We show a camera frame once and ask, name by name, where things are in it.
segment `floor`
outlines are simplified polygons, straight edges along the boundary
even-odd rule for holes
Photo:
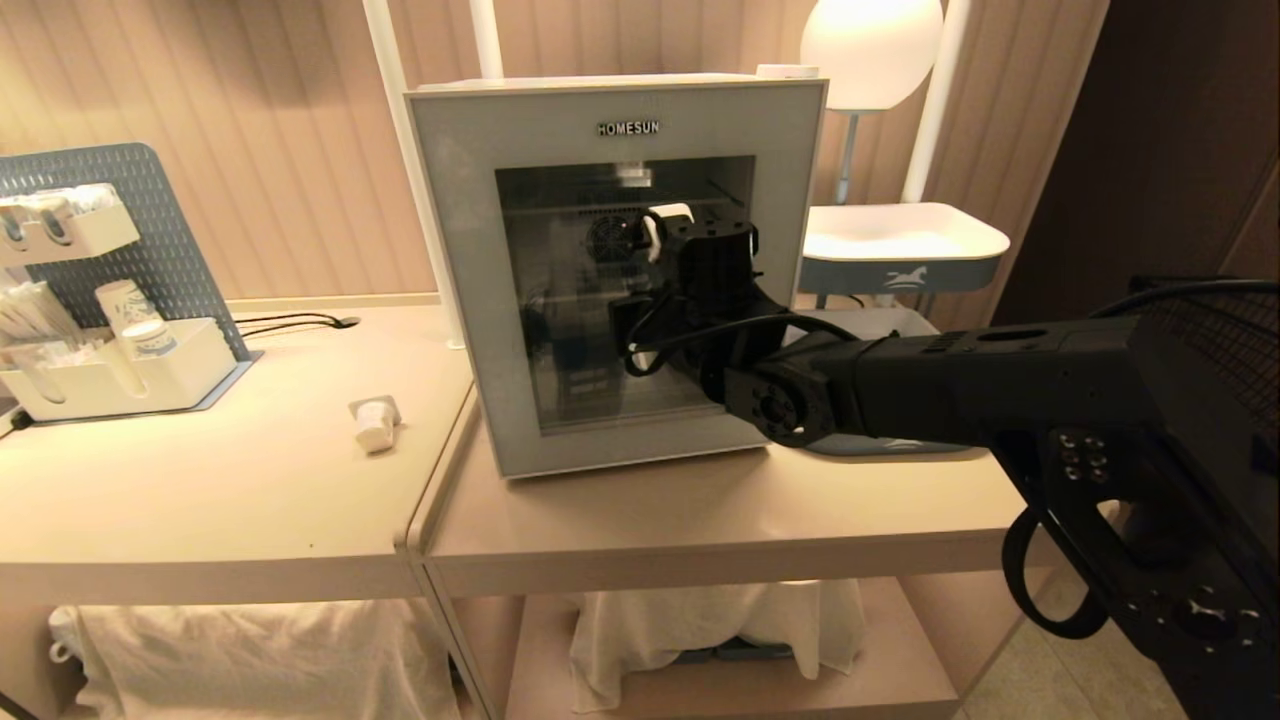
[[[1038,601],[1065,618],[1084,597],[1070,569]],[[1024,621],[952,720],[1181,720],[1156,665],[1138,653],[1114,623],[1084,641],[1050,635]]]

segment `gray pegboard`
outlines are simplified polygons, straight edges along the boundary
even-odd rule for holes
[[[214,318],[236,360],[250,360],[155,150],[125,142],[0,158],[0,196],[93,182],[115,186],[141,240],[97,258],[27,265],[31,278],[46,281],[86,328],[108,324],[93,290],[131,278],[163,318]]]

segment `mini fridge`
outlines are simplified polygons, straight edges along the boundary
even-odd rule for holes
[[[636,215],[750,220],[795,292],[826,81],[672,74],[463,81],[407,102],[507,478],[764,445],[687,378],[623,372],[608,302],[660,283]]]

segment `horse logo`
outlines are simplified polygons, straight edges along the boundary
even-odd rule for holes
[[[919,288],[924,287],[924,275],[928,274],[929,269],[924,265],[911,270],[910,273],[895,273],[890,270],[884,273],[888,279],[884,281],[884,287],[887,288]]]

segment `table surface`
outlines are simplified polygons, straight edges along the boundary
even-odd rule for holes
[[[993,569],[1025,507],[984,450],[769,446],[508,482],[490,442],[481,424],[454,454],[420,541],[453,596]]]
[[[349,329],[266,354],[201,413],[0,439],[0,603],[253,602],[416,594],[398,556],[471,387],[439,306],[346,307]],[[392,395],[366,456],[347,404]]]

